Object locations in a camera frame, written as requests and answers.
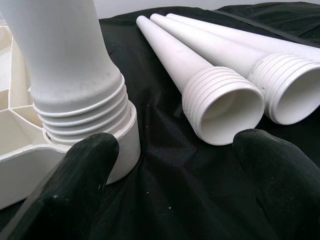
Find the white plastic part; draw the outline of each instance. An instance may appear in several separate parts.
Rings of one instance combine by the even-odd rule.
[[[269,53],[287,52],[320,63],[320,48],[317,47],[307,46],[269,36],[263,36],[252,32],[176,15],[173,13],[167,14],[166,17],[235,42],[244,43],[254,48],[264,49]]]
[[[261,91],[234,70],[215,67],[144,16],[141,32],[182,93],[182,108],[196,135],[226,145],[254,128],[264,112]]]
[[[94,133],[113,134],[119,144],[106,184],[123,178],[140,156],[137,111],[92,1],[2,0],[0,8],[21,48],[0,26],[0,209],[26,198]]]
[[[258,86],[265,113],[275,123],[294,124],[320,105],[319,63],[291,53],[270,53],[159,14],[150,19],[210,63],[232,68]]]

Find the tube opening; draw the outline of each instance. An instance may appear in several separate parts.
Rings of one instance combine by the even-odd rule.
[[[261,96],[250,89],[228,92],[211,103],[201,121],[202,139],[213,145],[233,142],[234,136],[254,128],[264,112]]]
[[[320,105],[320,69],[300,75],[284,90],[275,109],[275,120],[290,125],[309,116]]]

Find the white background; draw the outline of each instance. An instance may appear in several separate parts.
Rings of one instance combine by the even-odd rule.
[[[110,18],[119,14],[130,13],[143,9],[185,6],[215,10],[227,5],[258,4],[265,2],[299,2],[296,0],[94,0],[97,15],[100,19]],[[320,0],[307,0],[305,2],[320,4]]]

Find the cone-shaped tube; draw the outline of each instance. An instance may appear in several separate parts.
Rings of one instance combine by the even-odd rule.
[[[261,91],[234,70],[215,67],[144,16],[141,32],[182,93],[182,108],[197,136],[212,145],[232,143],[264,112]]]
[[[241,42],[254,48],[264,49],[265,51],[270,53],[287,52],[320,63],[320,48],[317,47],[307,46],[269,36],[263,36],[256,33],[247,32],[227,26],[221,26],[218,24],[200,21],[172,13],[167,14],[166,17],[218,35],[220,37],[230,39],[235,42]]]
[[[1,0],[0,9],[26,59],[47,141],[71,146],[113,134],[119,156],[108,183],[122,178],[140,155],[137,112],[107,53],[93,1]]]
[[[261,89],[265,114],[294,124],[320,105],[320,64],[291,53],[270,53],[159,14],[150,18],[208,62],[236,70]]]

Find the white plastic tube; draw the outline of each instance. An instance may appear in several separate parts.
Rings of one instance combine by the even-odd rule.
[[[1,0],[0,9],[30,71],[33,106],[49,143],[69,148],[113,134],[119,156],[107,180],[137,163],[137,111],[111,61],[92,0]]]
[[[247,32],[227,26],[221,26],[218,24],[200,21],[172,13],[167,14],[166,17],[235,42],[240,42],[254,48],[264,49],[269,53],[287,52],[320,63],[320,48],[317,47],[285,41],[269,36],[263,36],[256,33]]]
[[[150,19],[210,63],[232,68],[254,83],[264,94],[265,114],[275,123],[294,124],[320,105],[319,63],[270,53],[159,14]]]
[[[182,108],[197,136],[226,145],[254,128],[264,112],[261,91],[234,70],[215,67],[144,16],[141,32],[182,93]]]

